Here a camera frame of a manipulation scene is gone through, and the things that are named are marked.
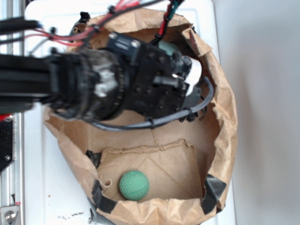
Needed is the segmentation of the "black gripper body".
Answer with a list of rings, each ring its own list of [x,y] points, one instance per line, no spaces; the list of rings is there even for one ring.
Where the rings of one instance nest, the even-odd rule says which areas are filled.
[[[117,56],[125,78],[121,108],[144,117],[161,118],[190,109],[201,100],[199,61],[112,32],[107,49]]]

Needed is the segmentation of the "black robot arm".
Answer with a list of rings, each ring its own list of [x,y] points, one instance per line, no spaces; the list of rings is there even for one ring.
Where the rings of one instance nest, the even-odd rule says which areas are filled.
[[[67,120],[104,121],[124,110],[160,118],[201,99],[201,64],[112,32],[105,48],[53,51],[44,58],[1,55],[0,114],[35,102]]]

